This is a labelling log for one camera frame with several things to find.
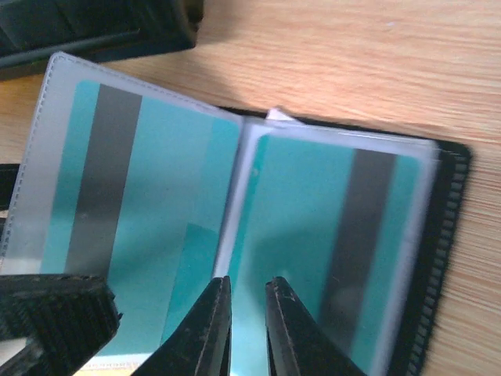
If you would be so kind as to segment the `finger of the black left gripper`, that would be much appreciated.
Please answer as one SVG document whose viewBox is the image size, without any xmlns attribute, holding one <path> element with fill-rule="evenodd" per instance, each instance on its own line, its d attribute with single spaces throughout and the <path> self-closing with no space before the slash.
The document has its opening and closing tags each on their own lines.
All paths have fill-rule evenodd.
<svg viewBox="0 0 501 376">
<path fill-rule="evenodd" d="M 117 333 L 120 314 L 101 277 L 20 274 L 1 277 L 1 339 L 26 345 L 3 375 L 72 375 Z"/>
</svg>

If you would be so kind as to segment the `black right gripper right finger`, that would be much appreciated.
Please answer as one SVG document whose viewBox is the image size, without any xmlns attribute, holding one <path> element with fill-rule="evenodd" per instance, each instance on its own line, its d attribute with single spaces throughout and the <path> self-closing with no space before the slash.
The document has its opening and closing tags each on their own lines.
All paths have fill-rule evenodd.
<svg viewBox="0 0 501 376">
<path fill-rule="evenodd" d="M 265 285 L 271 375 L 363 375 L 313 320 L 283 277 Z"/>
</svg>

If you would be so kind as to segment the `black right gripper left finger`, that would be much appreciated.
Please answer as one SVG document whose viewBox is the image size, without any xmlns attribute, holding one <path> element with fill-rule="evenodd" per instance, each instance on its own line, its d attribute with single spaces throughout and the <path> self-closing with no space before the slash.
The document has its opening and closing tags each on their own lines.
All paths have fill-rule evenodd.
<svg viewBox="0 0 501 376">
<path fill-rule="evenodd" d="M 229 375 L 231 357 L 230 278 L 215 277 L 185 318 L 134 375 Z"/>
</svg>

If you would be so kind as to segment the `teal card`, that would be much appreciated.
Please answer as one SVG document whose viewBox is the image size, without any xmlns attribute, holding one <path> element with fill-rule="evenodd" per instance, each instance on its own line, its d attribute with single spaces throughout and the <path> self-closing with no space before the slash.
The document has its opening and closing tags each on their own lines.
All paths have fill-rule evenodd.
<svg viewBox="0 0 501 376">
<path fill-rule="evenodd" d="M 259 139 L 230 274 L 234 375 L 268 372 L 265 284 L 284 277 L 328 338 L 365 372 L 407 276 L 415 157 L 266 135 Z"/>
<path fill-rule="evenodd" d="M 211 277 L 240 124 L 82 81 L 41 269 L 105 277 L 122 315 L 102 356 L 151 353 Z"/>
</svg>

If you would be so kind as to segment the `black leather card holder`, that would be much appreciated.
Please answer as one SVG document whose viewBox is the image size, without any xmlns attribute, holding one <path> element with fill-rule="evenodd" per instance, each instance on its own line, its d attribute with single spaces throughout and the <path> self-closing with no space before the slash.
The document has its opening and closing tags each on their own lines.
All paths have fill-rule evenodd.
<svg viewBox="0 0 501 376">
<path fill-rule="evenodd" d="M 227 276 L 231 374 L 268 371 L 265 284 L 283 277 L 363 373 L 418 375 L 471 158 L 213 107 L 57 52 L 23 161 L 1 170 L 1 271 L 106 278 L 124 316 L 87 371 L 140 365 Z"/>
</svg>

